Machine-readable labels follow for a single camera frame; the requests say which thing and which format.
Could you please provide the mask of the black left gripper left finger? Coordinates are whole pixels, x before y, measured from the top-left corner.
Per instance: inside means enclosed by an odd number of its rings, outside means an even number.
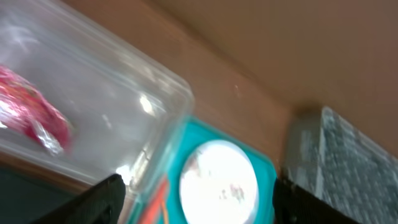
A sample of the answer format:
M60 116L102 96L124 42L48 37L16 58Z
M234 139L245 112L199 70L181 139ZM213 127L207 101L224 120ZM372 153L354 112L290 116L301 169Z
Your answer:
M33 224L117 224L125 196L123 178L113 174Z

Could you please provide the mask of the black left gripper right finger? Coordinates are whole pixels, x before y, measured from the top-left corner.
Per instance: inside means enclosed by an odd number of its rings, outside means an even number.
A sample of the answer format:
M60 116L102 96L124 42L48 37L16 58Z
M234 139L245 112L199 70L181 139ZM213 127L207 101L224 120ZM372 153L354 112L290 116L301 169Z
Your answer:
M289 179L277 179L272 205L278 224L358 224Z

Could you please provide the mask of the red snack wrapper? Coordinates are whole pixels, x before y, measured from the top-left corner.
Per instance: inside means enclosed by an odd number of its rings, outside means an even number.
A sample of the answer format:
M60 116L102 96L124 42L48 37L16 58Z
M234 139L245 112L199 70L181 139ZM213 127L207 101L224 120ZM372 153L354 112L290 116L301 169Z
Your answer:
M72 139L67 118L28 80L1 66L1 127L39 143L52 155L64 153Z

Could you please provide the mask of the grey dishwasher rack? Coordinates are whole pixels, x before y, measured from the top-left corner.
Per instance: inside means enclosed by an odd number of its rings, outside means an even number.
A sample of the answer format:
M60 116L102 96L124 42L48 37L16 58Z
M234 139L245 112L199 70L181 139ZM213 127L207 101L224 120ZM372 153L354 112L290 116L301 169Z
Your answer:
M359 223L397 224L397 159L329 107L292 122L282 170Z

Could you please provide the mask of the orange carrot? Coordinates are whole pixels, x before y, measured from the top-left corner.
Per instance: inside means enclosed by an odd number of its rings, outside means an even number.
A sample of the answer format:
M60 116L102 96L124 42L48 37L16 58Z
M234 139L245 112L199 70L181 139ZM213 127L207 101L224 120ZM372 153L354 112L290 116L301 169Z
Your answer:
M169 212L167 210L166 201L169 195L169 180L163 177L160 181L152 200L147 204L139 224L153 224L157 221L159 215L163 217L163 224L169 224Z

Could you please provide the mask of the large white plate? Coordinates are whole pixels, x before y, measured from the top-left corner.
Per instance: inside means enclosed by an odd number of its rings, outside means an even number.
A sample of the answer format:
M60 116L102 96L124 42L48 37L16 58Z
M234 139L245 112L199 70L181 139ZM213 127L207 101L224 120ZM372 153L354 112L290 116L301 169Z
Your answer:
M185 162L179 196L189 224L247 224L257 213L259 187L243 150L212 140L196 147Z

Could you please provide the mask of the black tray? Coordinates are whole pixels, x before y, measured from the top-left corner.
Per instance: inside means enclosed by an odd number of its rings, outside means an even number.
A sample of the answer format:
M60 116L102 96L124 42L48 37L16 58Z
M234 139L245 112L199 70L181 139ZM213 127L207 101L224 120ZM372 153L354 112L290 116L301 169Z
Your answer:
M1 167L1 223L31 223L77 196L50 182Z

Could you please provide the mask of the clear plastic bin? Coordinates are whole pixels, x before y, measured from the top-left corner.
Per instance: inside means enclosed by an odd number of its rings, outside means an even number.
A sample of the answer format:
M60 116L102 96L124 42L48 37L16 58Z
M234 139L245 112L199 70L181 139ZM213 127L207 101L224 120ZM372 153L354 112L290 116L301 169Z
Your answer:
M6 129L2 152L89 185L117 173L151 195L193 108L184 79L60 1L1 2L1 63L72 125L61 156Z

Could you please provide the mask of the teal plastic tray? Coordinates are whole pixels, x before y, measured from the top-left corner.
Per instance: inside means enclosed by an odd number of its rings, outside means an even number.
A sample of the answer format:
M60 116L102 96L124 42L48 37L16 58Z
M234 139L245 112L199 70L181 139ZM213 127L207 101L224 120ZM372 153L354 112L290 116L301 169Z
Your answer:
M185 217L178 198L177 182L183 169L183 163L194 149L202 143L211 140L227 140L239 146L247 155L254 168L259 187L258 211L254 217L254 224L273 224L274 208L272 195L277 173L272 161L252 147L238 141L226 133L210 126L207 123L191 117L184 128L180 130L180 137L170 141L171 155L165 155L166 161L160 168L160 173L169 178L170 190L166 206L173 221L185 223Z

